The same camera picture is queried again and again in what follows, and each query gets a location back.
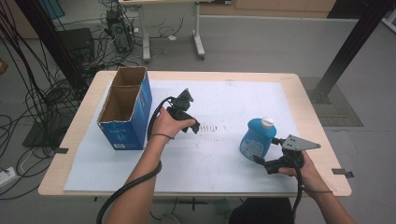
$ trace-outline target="blue box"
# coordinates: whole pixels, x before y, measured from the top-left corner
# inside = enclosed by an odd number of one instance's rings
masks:
[[[151,102],[146,67],[120,68],[97,120],[114,149],[144,148]]]

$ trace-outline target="forearm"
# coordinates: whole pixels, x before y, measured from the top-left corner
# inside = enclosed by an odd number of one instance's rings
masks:
[[[313,198],[327,224],[356,223],[332,193],[316,193]]]
[[[126,183],[150,173],[158,166],[167,140],[158,136],[148,142],[142,157]],[[148,223],[155,181],[156,178],[154,176],[121,194],[114,202],[106,223]]]

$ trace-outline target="blue liquid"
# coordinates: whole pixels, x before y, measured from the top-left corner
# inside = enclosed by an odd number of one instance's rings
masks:
[[[275,126],[262,127],[262,119],[252,119],[248,122],[248,131],[242,138],[239,150],[253,161],[253,155],[264,158],[276,135]]]

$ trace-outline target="white bottle cap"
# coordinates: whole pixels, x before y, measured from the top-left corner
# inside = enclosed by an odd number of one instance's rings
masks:
[[[266,128],[266,129],[269,129],[272,126],[274,126],[274,122],[275,121],[273,119],[265,117],[265,118],[262,119],[262,127]]]

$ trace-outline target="desk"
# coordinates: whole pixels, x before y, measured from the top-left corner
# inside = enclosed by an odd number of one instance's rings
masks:
[[[95,76],[81,106],[75,115],[67,134],[62,141],[61,147],[69,148],[66,154],[55,155],[43,181],[38,189],[42,195],[56,196],[108,196],[109,192],[90,191],[65,191],[64,185],[67,181],[73,160],[78,151],[78,145],[82,141],[85,132],[90,124],[92,115],[95,112],[107,83],[116,75],[116,71],[101,71]],[[340,168],[332,146],[323,131],[318,117],[305,93],[300,79],[293,74],[268,74],[268,73],[218,73],[218,72],[163,72],[148,71],[150,80],[208,80],[208,81],[257,81],[257,82],[278,82],[281,84],[291,114],[297,126],[300,137],[315,140],[322,145],[320,150],[308,150],[308,153],[319,173],[336,196],[348,196],[351,188],[347,179],[343,175],[334,175],[332,168]],[[214,196],[211,194],[193,196]],[[260,195],[241,195],[226,193],[221,196],[290,196],[295,194],[274,194],[263,192]]]
[[[164,4],[170,5],[173,4],[173,9],[176,10],[186,10],[186,8],[175,5],[175,4],[184,4],[191,5],[193,4],[194,11],[192,15],[195,17],[195,29],[192,31],[192,37],[194,38],[195,46],[197,48],[198,55],[205,58],[205,51],[202,45],[201,37],[199,35],[199,10],[200,10],[200,1],[208,2],[207,0],[120,0],[120,4],[123,6],[135,6],[137,8],[137,13],[139,15],[140,26],[143,33],[143,61],[148,62],[150,60],[149,53],[149,33],[146,31],[145,24],[145,10],[144,6],[156,7],[158,12],[164,10]]]

